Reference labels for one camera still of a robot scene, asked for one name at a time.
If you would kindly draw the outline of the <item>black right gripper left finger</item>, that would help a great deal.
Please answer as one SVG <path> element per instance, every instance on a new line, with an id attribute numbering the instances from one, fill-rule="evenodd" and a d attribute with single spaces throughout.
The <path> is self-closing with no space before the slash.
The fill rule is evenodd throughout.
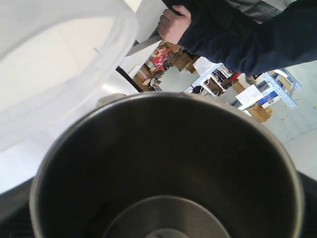
<path id="1" fill-rule="evenodd" d="M 29 196 L 33 179 L 0 195 L 0 236 L 2 238 L 33 238 Z"/>

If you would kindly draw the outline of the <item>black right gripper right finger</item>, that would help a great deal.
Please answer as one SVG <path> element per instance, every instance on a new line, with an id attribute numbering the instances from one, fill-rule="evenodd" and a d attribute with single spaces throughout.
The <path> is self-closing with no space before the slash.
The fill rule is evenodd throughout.
<path id="1" fill-rule="evenodd" d="M 317 181 L 298 172 L 305 196 L 305 214 L 301 238 L 317 238 Z"/>

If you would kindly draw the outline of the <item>person's bare hand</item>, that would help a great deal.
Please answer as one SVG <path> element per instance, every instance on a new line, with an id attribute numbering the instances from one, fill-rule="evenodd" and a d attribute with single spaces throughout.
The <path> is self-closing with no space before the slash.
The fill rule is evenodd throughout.
<path id="1" fill-rule="evenodd" d="M 164 10 L 158 22 L 158 34 L 166 42 L 177 45 L 192 22 L 190 11 L 183 5 Z"/>

